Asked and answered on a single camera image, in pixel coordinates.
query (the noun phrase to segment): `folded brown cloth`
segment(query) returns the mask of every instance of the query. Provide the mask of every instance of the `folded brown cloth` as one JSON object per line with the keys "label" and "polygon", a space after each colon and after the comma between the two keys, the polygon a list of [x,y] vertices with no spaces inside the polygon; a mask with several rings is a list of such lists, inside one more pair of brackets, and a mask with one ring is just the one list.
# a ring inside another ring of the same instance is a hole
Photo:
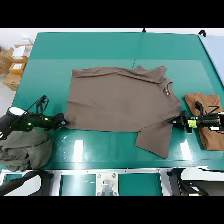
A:
{"label": "folded brown cloth", "polygon": [[[219,106],[215,112],[222,112],[222,105],[218,94],[205,96],[202,93],[187,94],[185,100],[194,116],[200,114],[195,108],[195,102],[202,104],[206,112],[212,111],[214,108],[209,106]],[[224,135],[215,131],[210,131],[208,128],[200,128],[200,138],[203,146],[208,150],[224,150]]]}

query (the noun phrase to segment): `green tabletop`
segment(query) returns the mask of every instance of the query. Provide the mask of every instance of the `green tabletop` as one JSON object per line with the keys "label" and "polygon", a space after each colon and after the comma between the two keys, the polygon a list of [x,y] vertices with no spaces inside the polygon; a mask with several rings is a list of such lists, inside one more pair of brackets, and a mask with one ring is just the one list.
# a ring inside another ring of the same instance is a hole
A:
{"label": "green tabletop", "polygon": [[[182,109],[188,109],[183,96],[195,92],[217,93],[224,105],[223,87],[199,38],[154,33],[39,33],[13,105],[26,109],[46,94],[46,115],[65,112],[72,68],[138,65],[165,65]],[[54,148],[46,169],[224,168],[223,152],[205,150],[197,130],[189,135],[173,129],[168,159],[136,147],[136,133],[63,128],[50,134]]]}

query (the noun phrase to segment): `brown box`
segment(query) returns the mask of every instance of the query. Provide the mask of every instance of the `brown box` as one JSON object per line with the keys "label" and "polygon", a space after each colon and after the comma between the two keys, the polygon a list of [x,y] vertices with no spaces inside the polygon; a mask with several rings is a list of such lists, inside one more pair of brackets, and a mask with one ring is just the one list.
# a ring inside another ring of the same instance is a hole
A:
{"label": "brown box", "polygon": [[11,47],[6,53],[7,58],[13,63],[26,63],[28,61],[27,56],[22,56],[21,58],[14,58],[13,55],[14,49]]}
{"label": "brown box", "polygon": [[9,74],[5,77],[4,84],[8,86],[12,91],[16,91],[18,89],[21,78],[22,77],[20,75]]}
{"label": "brown box", "polygon": [[7,51],[0,49],[0,74],[8,74],[12,62],[6,56]]}
{"label": "brown box", "polygon": [[25,67],[26,63],[12,63],[11,67],[9,68],[9,71],[13,75],[22,75]]}

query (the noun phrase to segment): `yellow label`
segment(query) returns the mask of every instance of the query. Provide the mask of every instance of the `yellow label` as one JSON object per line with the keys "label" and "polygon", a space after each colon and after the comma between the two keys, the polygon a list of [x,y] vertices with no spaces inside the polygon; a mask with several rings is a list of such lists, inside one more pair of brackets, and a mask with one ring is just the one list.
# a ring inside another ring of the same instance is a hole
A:
{"label": "yellow label", "polygon": [[196,120],[188,120],[187,122],[190,128],[197,128]]}

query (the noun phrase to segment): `black clip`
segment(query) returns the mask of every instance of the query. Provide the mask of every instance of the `black clip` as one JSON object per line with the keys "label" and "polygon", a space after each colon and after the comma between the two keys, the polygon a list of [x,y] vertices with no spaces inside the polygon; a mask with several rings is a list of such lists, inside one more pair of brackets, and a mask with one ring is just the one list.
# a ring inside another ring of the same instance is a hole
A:
{"label": "black clip", "polygon": [[204,37],[206,37],[206,32],[205,32],[205,30],[201,30],[198,34],[199,34],[199,35],[203,35]]}

